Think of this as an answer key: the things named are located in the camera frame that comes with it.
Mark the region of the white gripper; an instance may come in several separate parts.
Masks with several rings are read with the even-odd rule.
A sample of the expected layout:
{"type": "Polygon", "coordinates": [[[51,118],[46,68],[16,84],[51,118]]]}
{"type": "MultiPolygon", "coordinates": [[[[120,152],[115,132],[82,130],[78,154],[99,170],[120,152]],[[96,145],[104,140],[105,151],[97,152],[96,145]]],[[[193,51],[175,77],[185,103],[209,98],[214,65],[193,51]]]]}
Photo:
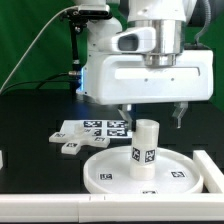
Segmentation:
{"type": "Polygon", "coordinates": [[[213,93],[213,52],[185,50],[154,54],[152,27],[94,29],[88,36],[85,95],[101,105],[121,104],[118,111],[128,131],[136,130],[132,105],[176,102],[173,126],[181,127],[189,101],[207,100],[213,93]]]}

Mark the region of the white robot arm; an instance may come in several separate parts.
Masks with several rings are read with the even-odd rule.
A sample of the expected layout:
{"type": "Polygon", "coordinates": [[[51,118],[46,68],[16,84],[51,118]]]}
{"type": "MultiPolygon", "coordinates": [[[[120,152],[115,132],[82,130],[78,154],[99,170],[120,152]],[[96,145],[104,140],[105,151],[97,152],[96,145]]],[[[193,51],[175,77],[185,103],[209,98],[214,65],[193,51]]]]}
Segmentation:
{"type": "Polygon", "coordinates": [[[109,13],[111,0],[74,0],[87,18],[88,56],[83,97],[101,105],[117,105],[135,130],[133,104],[173,102],[176,124],[190,101],[213,93],[213,52],[184,44],[185,27],[197,0],[128,0],[128,28],[109,13]]]}

